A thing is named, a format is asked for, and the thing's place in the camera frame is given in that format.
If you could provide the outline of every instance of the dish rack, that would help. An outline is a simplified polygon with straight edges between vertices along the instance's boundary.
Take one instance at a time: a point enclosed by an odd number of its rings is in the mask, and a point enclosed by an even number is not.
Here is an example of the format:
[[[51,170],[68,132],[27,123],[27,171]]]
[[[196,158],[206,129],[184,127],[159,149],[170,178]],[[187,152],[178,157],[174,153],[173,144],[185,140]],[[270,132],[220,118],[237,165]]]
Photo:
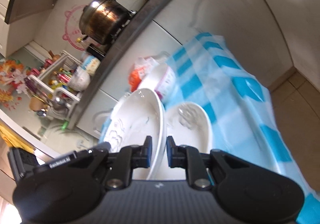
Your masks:
[[[57,87],[55,90],[53,90],[48,86],[48,82],[49,80],[51,80],[53,72],[58,71],[59,68],[70,70],[71,67],[73,67],[75,64],[77,66],[80,66],[81,63],[82,62],[79,61],[77,58],[73,57],[71,54],[63,50],[60,52],[60,58],[56,60],[52,65],[50,65],[38,77],[35,75],[28,76],[28,78],[34,83],[36,89],[41,91],[42,93],[45,93],[51,101],[53,101],[56,97],[59,97],[59,95],[62,93],[70,98],[69,102],[66,103],[66,107],[68,108],[67,115],[61,115],[57,113],[54,109],[49,107],[47,111],[48,116],[69,121],[72,112],[74,111],[74,108],[81,99],[82,93],[79,92],[76,95],[74,95],[73,93],[64,89],[63,87]]]

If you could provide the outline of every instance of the white ceramic bowl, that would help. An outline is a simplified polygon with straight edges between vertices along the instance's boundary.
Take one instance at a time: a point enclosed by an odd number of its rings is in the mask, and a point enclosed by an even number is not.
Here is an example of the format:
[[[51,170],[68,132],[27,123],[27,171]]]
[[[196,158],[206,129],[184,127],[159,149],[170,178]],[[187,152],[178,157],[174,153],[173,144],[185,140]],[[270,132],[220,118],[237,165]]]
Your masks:
[[[147,76],[143,78],[138,86],[138,89],[148,88],[155,91],[160,100],[166,103],[172,94],[176,84],[176,76],[165,63],[162,63],[153,68]]]
[[[121,100],[111,114],[111,123],[104,141],[111,144],[110,152],[121,147],[143,145],[146,136],[152,137],[151,166],[133,170],[134,179],[153,179],[164,156],[166,121],[163,105],[153,90],[140,89]]]
[[[77,70],[68,82],[68,86],[75,91],[84,91],[90,83],[90,75],[78,66]]]
[[[212,149],[212,126],[207,113],[193,102],[180,103],[170,108],[167,119],[167,135],[172,136],[176,145],[193,146],[200,153],[209,153]],[[185,170],[170,168],[165,154],[156,175],[157,180],[186,179]]]

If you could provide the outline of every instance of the screw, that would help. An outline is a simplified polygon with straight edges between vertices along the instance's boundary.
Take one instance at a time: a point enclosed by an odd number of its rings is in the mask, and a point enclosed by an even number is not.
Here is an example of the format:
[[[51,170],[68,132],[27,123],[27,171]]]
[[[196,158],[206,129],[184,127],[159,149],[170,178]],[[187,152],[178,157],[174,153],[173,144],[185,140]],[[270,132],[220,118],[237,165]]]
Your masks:
[[[107,185],[111,188],[119,188],[123,185],[123,182],[119,179],[111,179],[107,181]]]
[[[198,179],[195,181],[195,185],[199,188],[207,188],[210,184],[211,183],[207,179]]]

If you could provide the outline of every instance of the ribbed black surface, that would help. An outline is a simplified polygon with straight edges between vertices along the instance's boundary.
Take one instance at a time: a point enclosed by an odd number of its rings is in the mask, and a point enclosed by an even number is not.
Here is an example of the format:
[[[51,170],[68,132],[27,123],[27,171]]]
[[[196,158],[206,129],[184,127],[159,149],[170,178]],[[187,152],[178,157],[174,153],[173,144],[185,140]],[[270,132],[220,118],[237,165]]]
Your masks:
[[[125,190],[108,192],[95,210],[71,223],[232,224],[243,222],[226,214],[210,192],[193,190],[185,181],[133,181]]]

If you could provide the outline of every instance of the tiled floor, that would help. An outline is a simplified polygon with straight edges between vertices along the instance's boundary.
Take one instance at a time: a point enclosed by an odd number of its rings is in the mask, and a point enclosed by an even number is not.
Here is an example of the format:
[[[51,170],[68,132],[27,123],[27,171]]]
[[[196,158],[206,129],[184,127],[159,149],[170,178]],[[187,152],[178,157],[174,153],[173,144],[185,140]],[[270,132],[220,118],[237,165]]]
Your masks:
[[[320,92],[296,72],[271,97],[284,142],[309,185],[320,191]]]

